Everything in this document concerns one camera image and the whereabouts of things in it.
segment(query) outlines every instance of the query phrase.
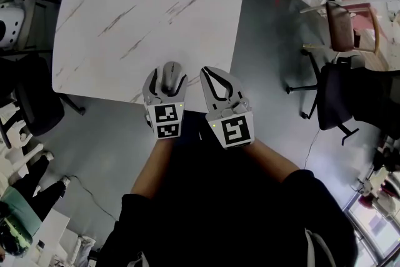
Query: black sleeve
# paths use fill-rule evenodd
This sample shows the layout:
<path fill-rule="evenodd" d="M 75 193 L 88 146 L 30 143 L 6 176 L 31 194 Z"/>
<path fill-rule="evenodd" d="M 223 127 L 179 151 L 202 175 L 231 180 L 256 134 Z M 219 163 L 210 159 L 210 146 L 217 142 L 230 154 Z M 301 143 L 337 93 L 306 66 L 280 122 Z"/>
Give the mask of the black sleeve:
<path fill-rule="evenodd" d="M 358 256 L 354 228 L 325 185 L 313 172 L 299 170 L 283 181 L 282 188 L 298 222 L 322 237 L 336 266 L 353 266 Z"/>
<path fill-rule="evenodd" d="M 138 259 L 143 250 L 147 221 L 151 210 L 151 200 L 138 194 L 122 197 L 122 211 L 114 230 L 102 247 L 96 266 L 126 267 Z"/>

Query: cable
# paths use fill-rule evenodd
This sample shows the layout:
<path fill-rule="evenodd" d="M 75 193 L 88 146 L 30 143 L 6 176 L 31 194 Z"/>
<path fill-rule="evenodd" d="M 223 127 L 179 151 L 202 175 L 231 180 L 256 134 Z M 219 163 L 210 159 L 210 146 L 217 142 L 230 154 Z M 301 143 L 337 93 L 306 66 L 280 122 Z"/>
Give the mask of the cable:
<path fill-rule="evenodd" d="M 307 154 L 307 157 L 306 157 L 306 161 L 304 162 L 304 168 L 303 168 L 303 169 L 306 169 L 308 157 L 309 157 L 310 152 L 311 152 L 311 148 L 313 147 L 313 144 L 317 141 L 318 134 L 319 134 L 319 131 L 320 131 L 320 130 L 321 130 L 321 129 L 318 129 L 318 131 L 317 131 L 317 133 L 316 133 L 314 139 L 312 140 L 312 143 L 311 143 L 311 145 L 310 145 L 310 148 L 308 149 L 308 154 Z"/>
<path fill-rule="evenodd" d="M 81 187 L 82 187 L 83 189 L 85 189 L 85 190 L 92 196 L 93 202 L 96 204 L 96 206 L 97 206 L 98 208 L 100 208 L 101 210 L 103 210 L 103 211 L 104 211 L 108 216 L 110 216 L 114 221 L 117 221 L 117 220 L 118 220 L 118 219 L 116 219 L 112 214 L 110 214 L 108 211 L 104 210 L 103 207 L 101 207 L 101 206 L 99 205 L 99 203 L 96 201 L 96 199 L 95 199 L 94 195 L 92 194 L 92 192 L 83 186 L 82 181 L 79 179 L 78 176 L 75 176 L 75 175 L 72 174 L 72 175 L 67 176 L 67 177 L 68 177 L 68 178 L 72 178 L 72 177 L 76 178 L 76 179 L 79 181 L 79 184 L 81 184 Z"/>

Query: chair wheel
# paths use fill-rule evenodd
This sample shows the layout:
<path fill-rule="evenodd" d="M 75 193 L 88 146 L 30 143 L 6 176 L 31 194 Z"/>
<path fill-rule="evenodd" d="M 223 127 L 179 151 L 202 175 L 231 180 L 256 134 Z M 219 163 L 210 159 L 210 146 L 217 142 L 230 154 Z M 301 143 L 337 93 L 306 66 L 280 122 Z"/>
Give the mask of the chair wheel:
<path fill-rule="evenodd" d="M 305 49 L 302 49 L 300 52 L 303 56 L 308 56 L 309 54 L 311 54 L 308 50 Z"/>

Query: chair base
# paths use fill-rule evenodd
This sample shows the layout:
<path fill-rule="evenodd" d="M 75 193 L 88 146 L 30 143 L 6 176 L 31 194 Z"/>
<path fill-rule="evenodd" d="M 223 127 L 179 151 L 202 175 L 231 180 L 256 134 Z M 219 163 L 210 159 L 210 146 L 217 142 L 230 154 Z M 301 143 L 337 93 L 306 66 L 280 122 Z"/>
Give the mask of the chair base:
<path fill-rule="evenodd" d="M 301 112 L 300 116 L 301 116 L 303 119 L 310 119 L 310 118 L 311 118 L 311 117 L 310 117 L 308 114 L 306 114 L 304 111 Z"/>
<path fill-rule="evenodd" d="M 304 49 L 304 45 L 303 45 L 303 49 L 300 50 L 300 53 L 301 53 L 303 56 L 308 56 L 309 54 L 311 54 L 308 50 L 305 50 L 305 49 Z"/>
<path fill-rule="evenodd" d="M 59 97 L 65 101 L 65 103 L 71 107 L 73 110 L 75 110 L 78 114 L 83 116 L 86 112 L 86 109 L 84 107 L 78 107 L 74 104 L 74 102 L 69 98 L 66 94 L 59 94 Z"/>
<path fill-rule="evenodd" d="M 304 87 L 286 87 L 286 93 L 291 94 L 293 91 L 309 91 L 309 90 L 317 90 L 318 85 L 314 84 L 312 86 L 304 86 Z"/>
<path fill-rule="evenodd" d="M 345 127 L 343 124 L 338 125 L 338 128 L 339 128 L 342 132 L 344 132 L 344 133 L 346 134 L 345 137 L 343 137 L 343 139 L 342 139 L 342 146 L 344 146 L 344 141 L 345 141 L 346 139 L 348 139 L 348 137 L 352 136 L 353 134 L 355 134 L 356 132 L 359 131 L 359 128 L 357 128 L 357 129 L 354 130 L 354 131 L 350 131 L 350 130 L 348 130 L 348 128 Z"/>

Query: gray floor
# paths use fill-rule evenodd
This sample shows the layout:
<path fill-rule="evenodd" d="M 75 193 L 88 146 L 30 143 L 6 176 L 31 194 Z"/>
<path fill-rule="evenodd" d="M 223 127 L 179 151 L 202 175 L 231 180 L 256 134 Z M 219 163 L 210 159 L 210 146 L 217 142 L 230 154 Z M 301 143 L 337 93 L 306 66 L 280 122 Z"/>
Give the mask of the gray floor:
<path fill-rule="evenodd" d="M 243 0 L 231 72 L 243 83 L 254 111 L 256 136 L 298 166 L 304 167 L 318 131 L 315 114 L 303 120 L 299 112 L 311 109 L 315 92 L 288 96 L 286 84 L 316 82 L 302 43 L 320 43 L 327 36 L 326 21 L 316 13 L 300 15 L 300 0 Z M 315 51 L 322 66 L 333 53 Z M 114 217 L 121 210 L 121 196 L 129 192 L 145 163 L 153 138 L 143 119 L 143 106 L 100 99 L 75 98 L 87 108 L 85 116 L 65 108 L 66 116 L 52 131 L 40 137 L 55 154 L 42 180 L 49 186 L 64 174 L 79 176 L 98 203 Z M 378 130 L 349 121 L 360 132 L 341 146 L 339 129 L 321 131 L 307 168 L 324 181 L 341 206 L 354 192 L 349 187 L 367 171 Z M 73 178 L 56 209 L 71 217 L 69 229 L 104 243 L 114 220 L 103 213 Z"/>

